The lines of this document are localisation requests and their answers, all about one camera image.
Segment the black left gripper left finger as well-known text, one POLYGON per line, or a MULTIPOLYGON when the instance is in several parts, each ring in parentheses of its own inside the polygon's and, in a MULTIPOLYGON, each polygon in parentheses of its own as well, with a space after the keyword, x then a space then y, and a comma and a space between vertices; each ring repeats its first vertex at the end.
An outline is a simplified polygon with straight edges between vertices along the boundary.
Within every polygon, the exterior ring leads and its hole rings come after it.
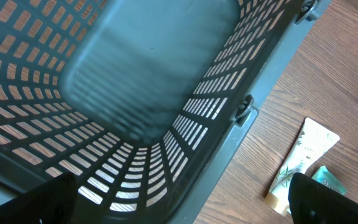
POLYGON ((76 200, 76 179, 63 173, 0 205, 0 223, 70 223, 76 200))

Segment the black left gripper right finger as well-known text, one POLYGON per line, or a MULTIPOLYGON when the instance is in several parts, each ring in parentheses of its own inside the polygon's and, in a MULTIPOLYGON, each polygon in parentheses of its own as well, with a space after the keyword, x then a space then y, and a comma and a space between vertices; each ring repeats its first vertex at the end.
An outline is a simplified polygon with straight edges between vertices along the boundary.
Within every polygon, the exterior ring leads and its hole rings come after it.
POLYGON ((358 223, 358 203, 299 172, 288 201, 294 224, 358 223))

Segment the teal wipes packet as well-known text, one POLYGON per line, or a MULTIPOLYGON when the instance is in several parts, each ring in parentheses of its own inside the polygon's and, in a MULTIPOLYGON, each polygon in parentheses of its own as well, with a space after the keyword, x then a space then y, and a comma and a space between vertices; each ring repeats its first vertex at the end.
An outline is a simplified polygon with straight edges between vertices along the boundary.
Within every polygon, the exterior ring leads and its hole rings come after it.
POLYGON ((341 195, 346 194, 346 188, 332 173, 330 173, 330 171, 328 171, 326 166, 321 166, 313 174, 312 179, 341 195))

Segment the white cream tube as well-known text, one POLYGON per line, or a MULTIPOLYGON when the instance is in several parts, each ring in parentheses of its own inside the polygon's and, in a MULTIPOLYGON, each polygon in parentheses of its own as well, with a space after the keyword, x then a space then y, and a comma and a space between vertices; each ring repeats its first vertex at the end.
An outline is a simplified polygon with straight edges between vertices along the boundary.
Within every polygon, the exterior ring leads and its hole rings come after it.
POLYGON ((288 194, 294 174, 305 174, 339 140, 336 133, 311 118, 306 118, 292 149, 273 179, 265 203, 285 216, 290 210, 288 194))

